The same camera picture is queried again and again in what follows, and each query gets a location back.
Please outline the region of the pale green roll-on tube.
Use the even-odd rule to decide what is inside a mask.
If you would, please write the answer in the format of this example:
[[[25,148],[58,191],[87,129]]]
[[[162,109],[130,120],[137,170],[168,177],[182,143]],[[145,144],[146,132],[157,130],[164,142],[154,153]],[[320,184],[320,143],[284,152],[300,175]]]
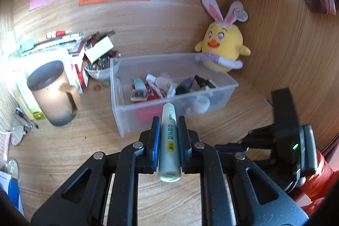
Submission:
[[[158,177],[167,183],[181,179],[177,122],[175,107],[171,103],[163,106],[158,161]]]

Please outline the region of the dark green pump bottle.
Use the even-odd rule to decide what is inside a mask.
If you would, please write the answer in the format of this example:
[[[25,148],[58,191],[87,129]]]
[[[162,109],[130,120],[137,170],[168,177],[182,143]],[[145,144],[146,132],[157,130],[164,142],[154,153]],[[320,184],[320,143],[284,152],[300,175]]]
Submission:
[[[218,85],[213,83],[211,80],[204,79],[204,78],[202,78],[198,75],[195,75],[194,79],[197,82],[197,84],[199,85],[199,87],[203,88],[205,90],[218,88]]]

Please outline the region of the red fabric pouch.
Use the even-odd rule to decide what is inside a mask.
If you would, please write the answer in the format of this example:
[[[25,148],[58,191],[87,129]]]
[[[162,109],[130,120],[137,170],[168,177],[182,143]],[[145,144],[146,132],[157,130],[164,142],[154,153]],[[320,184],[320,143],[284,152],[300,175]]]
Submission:
[[[148,90],[148,98],[146,101],[133,101],[133,104],[138,104],[136,110],[136,118],[140,124],[149,123],[154,116],[161,116],[162,105],[154,103],[154,101],[160,100],[159,95],[149,86],[148,83],[144,83]]]

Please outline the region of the clear tape roll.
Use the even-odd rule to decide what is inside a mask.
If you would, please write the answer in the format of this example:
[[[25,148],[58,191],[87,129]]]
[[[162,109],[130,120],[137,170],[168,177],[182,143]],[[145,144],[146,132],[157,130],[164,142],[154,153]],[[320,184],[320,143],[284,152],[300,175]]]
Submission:
[[[206,96],[197,96],[192,102],[192,110],[197,114],[204,114],[210,107],[210,99]]]

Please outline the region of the brown lidded mug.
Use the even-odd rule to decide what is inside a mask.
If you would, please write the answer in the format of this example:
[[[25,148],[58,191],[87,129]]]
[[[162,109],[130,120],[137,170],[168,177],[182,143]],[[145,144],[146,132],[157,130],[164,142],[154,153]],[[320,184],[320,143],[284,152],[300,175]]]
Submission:
[[[54,126],[72,121],[82,107],[78,88],[69,83],[62,61],[51,61],[38,67],[27,79],[27,86]]]

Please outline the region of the clear plastic storage bin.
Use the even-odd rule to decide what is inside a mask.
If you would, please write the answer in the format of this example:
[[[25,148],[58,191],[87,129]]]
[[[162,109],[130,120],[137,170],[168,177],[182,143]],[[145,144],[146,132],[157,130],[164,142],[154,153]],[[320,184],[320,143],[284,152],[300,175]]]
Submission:
[[[166,103],[178,116],[224,108],[238,87],[195,53],[113,58],[110,70],[111,105],[121,136],[147,129]]]

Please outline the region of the mint white small tube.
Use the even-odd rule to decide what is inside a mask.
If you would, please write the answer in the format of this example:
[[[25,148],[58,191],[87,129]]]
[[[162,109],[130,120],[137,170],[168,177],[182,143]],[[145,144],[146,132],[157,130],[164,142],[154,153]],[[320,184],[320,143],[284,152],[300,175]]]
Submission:
[[[144,84],[143,80],[140,78],[134,79],[133,84],[135,86],[135,90],[143,90],[143,91],[147,90],[146,85]]]

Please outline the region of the yellow chick plush toy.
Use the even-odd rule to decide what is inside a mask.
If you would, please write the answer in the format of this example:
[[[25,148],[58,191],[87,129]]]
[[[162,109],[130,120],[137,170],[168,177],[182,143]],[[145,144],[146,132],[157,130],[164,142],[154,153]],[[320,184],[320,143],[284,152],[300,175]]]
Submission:
[[[248,14],[240,1],[235,1],[223,16],[216,0],[201,0],[202,5],[214,19],[202,41],[196,44],[195,59],[216,72],[230,72],[241,69],[244,63],[240,56],[250,56],[250,49],[243,44],[242,33],[235,25],[237,21],[245,22]]]

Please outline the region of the bowl of beads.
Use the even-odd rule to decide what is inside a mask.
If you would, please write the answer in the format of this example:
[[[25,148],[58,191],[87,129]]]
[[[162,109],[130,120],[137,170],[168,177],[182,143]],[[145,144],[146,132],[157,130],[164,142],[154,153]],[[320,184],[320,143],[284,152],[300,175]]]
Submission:
[[[110,50],[93,63],[85,58],[83,65],[90,77],[104,82],[110,80],[110,60],[113,59],[113,64],[118,64],[121,57],[119,51]]]

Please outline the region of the white rectangular box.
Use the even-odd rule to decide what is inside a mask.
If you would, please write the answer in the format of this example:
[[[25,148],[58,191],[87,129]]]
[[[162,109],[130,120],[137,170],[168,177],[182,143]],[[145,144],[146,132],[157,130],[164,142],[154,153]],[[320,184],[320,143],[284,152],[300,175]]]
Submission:
[[[101,56],[105,55],[107,52],[111,51],[114,48],[112,41],[109,36],[105,36],[99,40],[93,47],[85,51],[85,55],[88,58],[89,62],[93,64]]]

